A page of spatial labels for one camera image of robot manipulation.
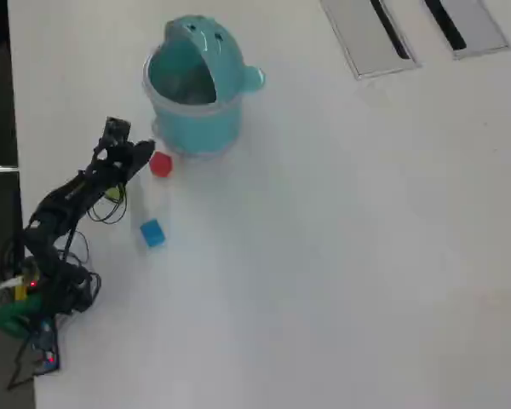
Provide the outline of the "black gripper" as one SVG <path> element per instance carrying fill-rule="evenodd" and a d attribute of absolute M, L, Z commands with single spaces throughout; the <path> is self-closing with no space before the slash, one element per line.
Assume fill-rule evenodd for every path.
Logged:
<path fill-rule="evenodd" d="M 112 142 L 100 140 L 91 159 L 91 173 L 111 170 L 118 179 L 128 183 L 143 169 L 155 151 L 154 140 L 132 142 Z"/>

